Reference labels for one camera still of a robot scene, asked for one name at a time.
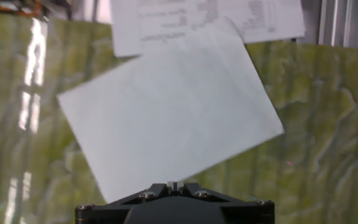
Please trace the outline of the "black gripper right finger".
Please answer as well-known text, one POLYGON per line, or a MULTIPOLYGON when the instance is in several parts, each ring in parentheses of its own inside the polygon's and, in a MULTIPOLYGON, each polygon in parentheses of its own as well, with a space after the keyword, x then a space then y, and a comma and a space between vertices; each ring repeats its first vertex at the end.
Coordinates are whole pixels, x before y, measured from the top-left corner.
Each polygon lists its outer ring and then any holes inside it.
POLYGON ((275 204, 271 200, 243 201, 206 189, 197 183, 177 182, 176 192, 182 197, 216 205, 225 223, 275 223, 275 204))

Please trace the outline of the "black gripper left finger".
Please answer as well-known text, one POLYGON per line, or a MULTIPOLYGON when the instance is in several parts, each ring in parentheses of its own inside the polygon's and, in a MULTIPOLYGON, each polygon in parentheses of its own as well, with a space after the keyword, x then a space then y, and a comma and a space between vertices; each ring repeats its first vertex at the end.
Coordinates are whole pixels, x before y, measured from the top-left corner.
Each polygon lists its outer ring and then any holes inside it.
POLYGON ((170 196, 175 183, 152 184, 150 188, 105 205, 81 204, 75 208, 75 224, 122 224, 136 205, 170 196))

